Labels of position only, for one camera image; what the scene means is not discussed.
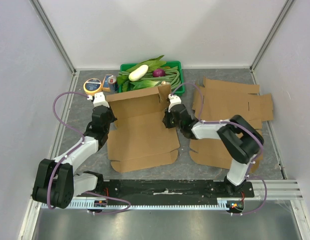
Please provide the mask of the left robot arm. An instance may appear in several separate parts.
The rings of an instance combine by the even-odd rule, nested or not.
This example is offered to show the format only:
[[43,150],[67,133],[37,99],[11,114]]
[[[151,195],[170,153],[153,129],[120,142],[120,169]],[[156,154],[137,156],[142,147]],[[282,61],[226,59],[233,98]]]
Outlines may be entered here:
[[47,204],[48,208],[66,208],[74,196],[88,191],[98,197],[104,192],[102,176],[91,171],[74,175],[76,169],[106,143],[110,125],[116,120],[109,106],[93,108],[84,138],[67,152],[54,159],[43,159],[38,166],[33,187],[33,200]]

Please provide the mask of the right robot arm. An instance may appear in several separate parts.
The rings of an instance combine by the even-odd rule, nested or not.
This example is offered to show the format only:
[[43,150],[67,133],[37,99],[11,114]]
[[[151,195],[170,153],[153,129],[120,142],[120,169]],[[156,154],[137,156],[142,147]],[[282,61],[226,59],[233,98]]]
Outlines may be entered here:
[[242,116],[228,120],[200,121],[192,118],[185,105],[170,105],[164,112],[166,128],[178,128],[187,139],[221,140],[232,157],[229,172],[224,178],[224,191],[230,197],[242,191],[250,165],[262,153],[264,139]]

